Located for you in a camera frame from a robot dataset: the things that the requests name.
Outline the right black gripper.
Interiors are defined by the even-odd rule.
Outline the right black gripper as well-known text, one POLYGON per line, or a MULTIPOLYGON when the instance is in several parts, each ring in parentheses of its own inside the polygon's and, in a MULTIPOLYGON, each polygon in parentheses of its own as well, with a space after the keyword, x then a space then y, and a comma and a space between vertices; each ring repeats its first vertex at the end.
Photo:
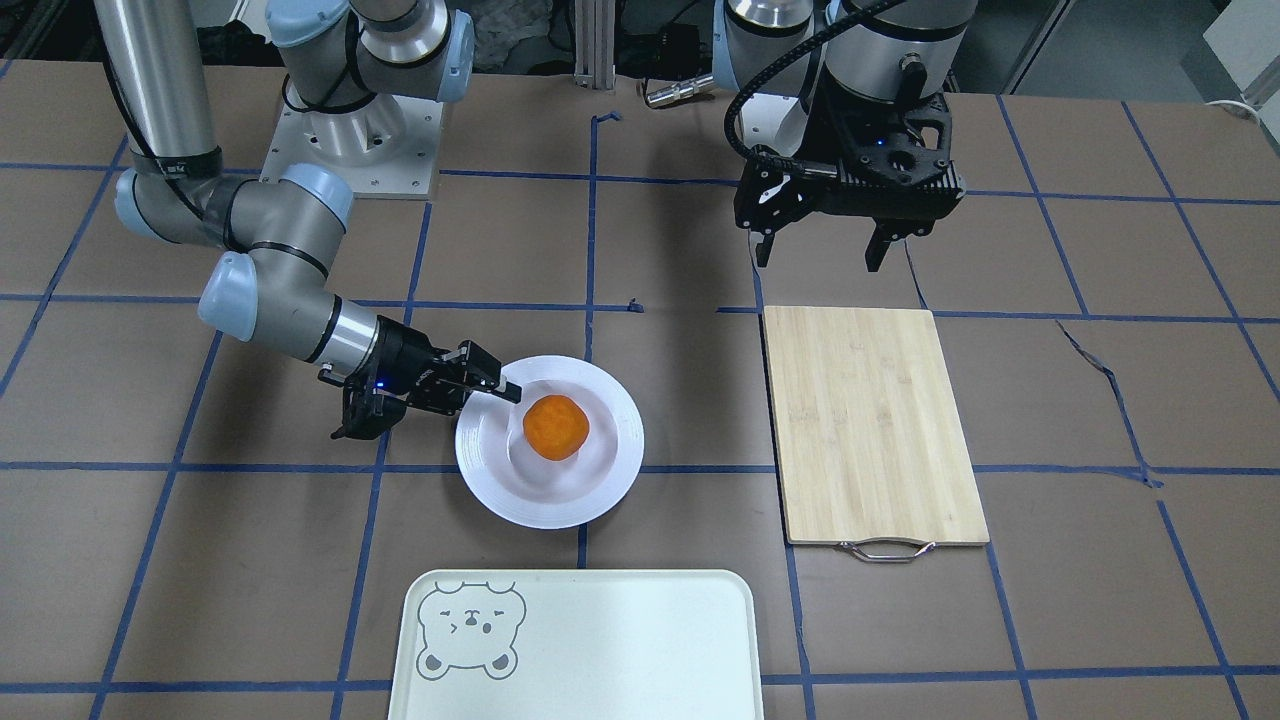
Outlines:
POLYGON ((438 348, 428 336, 380 315, 338 315, 317 356, 317 378, 342 389, 333 439, 375 439, 410 407, 452 416, 470 395, 520 404, 524 388, 502 375, 500 363, 470 340, 438 348))

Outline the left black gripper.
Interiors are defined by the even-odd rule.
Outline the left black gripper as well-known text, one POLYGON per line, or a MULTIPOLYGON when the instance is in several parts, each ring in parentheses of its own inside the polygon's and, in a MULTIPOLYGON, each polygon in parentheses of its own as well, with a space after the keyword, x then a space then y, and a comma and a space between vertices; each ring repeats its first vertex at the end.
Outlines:
POLYGON ((755 268, 767 268, 774 233, 812 213, 874 222, 864 261, 881 269, 904 236, 928 234, 966 193, 951 159, 952 115, 942 92, 910 108, 817 92, 799 150, 785 170, 750 160, 733 200, 751 232, 755 268))

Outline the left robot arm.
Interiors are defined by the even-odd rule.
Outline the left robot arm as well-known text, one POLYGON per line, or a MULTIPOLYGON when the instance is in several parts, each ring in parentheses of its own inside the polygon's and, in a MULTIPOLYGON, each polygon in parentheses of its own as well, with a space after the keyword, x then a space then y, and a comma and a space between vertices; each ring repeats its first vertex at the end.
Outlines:
POLYGON ((713 79, 745 168, 733 219, 755 245, 813 213, 863 217, 868 270, 966 192, 943 90, 973 1, 718 1, 713 79))

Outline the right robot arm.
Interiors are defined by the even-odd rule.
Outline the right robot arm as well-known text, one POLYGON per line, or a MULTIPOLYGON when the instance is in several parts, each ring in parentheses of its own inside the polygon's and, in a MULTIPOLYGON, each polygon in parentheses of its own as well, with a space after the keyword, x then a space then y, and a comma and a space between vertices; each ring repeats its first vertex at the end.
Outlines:
POLYGON ((317 159, 261 182, 225 172, 189 4, 93 8, 131 141, 116 214, 137 234, 221 251, 198 301, 202 322, 315 365, 342 392, 335 438, 375 439, 410 409, 451 416, 475 393, 521 400, 472 341, 436 347, 326 287, 355 204, 340 168, 410 147, 399 97, 465 96, 476 40, 466 12, 447 1, 270 1, 268 28, 289 74, 282 95, 308 117, 317 159))

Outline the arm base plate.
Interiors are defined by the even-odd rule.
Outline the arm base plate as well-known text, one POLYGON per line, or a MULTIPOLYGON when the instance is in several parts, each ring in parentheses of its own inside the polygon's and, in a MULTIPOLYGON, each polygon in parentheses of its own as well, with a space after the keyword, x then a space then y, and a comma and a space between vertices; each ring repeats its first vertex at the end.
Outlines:
POLYGON ((801 147, 806 128, 812 119, 813 104, 817 99, 817 86, 812 86, 803 96, 781 96, 783 113, 773 135, 772 149, 780 155, 794 156, 801 147))
POLYGON ((302 113, 292 83, 260 173, 276 182, 291 165, 311 163, 338 174, 361 199, 429 200, 448 105, 378 95, 347 114, 302 113))

